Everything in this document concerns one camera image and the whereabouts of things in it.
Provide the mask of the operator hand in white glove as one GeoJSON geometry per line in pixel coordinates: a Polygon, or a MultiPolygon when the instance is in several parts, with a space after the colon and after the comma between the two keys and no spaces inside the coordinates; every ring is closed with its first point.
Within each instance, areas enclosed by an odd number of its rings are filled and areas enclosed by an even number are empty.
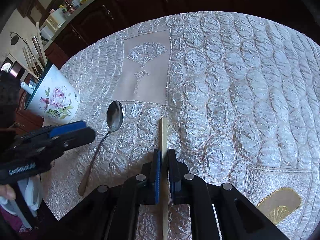
{"type": "Polygon", "coordinates": [[[15,200],[16,194],[10,185],[0,185],[0,196],[8,200],[15,200]]]}

